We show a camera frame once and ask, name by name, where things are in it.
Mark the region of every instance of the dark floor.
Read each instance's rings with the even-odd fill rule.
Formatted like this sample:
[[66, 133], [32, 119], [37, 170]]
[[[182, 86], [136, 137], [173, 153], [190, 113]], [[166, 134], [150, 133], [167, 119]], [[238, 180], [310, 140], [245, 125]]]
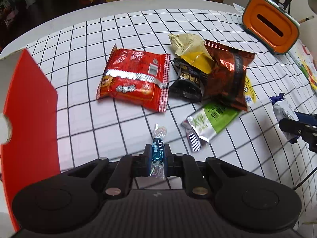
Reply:
[[38, 0], [17, 15], [7, 32], [6, 43], [51, 19], [87, 6], [91, 4], [83, 0]]

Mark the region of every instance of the screw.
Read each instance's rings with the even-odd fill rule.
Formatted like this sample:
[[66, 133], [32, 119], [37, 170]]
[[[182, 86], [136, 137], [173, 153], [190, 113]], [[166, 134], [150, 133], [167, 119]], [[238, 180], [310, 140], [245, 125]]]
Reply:
[[204, 187], [196, 187], [193, 189], [193, 193], [196, 195], [206, 195], [208, 190]]
[[108, 188], [106, 190], [106, 194], [110, 195], [110, 196], [117, 196], [121, 193], [121, 190], [119, 188]]

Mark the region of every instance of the white tablecloth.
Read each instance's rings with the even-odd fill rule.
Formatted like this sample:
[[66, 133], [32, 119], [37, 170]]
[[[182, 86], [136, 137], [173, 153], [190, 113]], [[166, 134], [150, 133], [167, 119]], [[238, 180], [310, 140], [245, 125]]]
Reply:
[[[210, 146], [195, 154], [181, 121], [201, 105], [169, 98], [168, 109], [162, 114], [112, 98], [96, 101], [96, 90], [114, 44], [171, 53], [173, 59], [169, 33], [194, 33], [256, 53], [247, 75], [258, 101], [218, 134]], [[124, 13], [70, 26], [28, 44], [27, 49], [58, 91], [57, 137], [62, 170], [100, 156], [116, 161], [126, 154], [142, 153], [145, 144], [152, 141], [155, 123], [167, 128], [165, 143], [173, 153], [188, 153], [200, 161], [218, 157], [289, 187], [317, 166], [315, 153], [302, 139], [294, 145], [287, 142], [269, 100], [283, 92], [296, 111], [315, 112], [317, 99], [308, 80], [288, 55], [272, 55], [245, 33], [238, 14], [198, 9]], [[170, 84], [175, 79], [171, 66]], [[181, 182], [175, 177], [164, 181], [138, 177], [134, 187], [180, 188]], [[296, 192], [303, 205], [301, 223], [317, 203], [315, 176]]]

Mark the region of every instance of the yellow snack package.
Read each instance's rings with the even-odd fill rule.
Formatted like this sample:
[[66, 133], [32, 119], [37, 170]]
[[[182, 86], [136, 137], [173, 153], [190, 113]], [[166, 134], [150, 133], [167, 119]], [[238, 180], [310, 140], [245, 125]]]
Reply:
[[251, 81], [248, 78], [248, 76], [245, 76], [244, 95], [247, 106], [251, 106], [256, 102], [256, 93], [254, 92], [254, 89], [251, 86]]
[[183, 58], [191, 66], [209, 74], [215, 66], [204, 45], [204, 40], [195, 34], [169, 34], [171, 45], [175, 54]]

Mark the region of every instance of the brown foil wrapper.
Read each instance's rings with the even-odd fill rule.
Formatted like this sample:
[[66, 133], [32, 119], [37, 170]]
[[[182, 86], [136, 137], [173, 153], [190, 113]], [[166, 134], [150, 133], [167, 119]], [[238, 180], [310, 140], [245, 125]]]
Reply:
[[217, 97], [225, 105], [247, 111], [244, 96], [246, 68], [255, 54], [205, 40], [205, 47], [217, 62], [208, 75], [204, 97]]

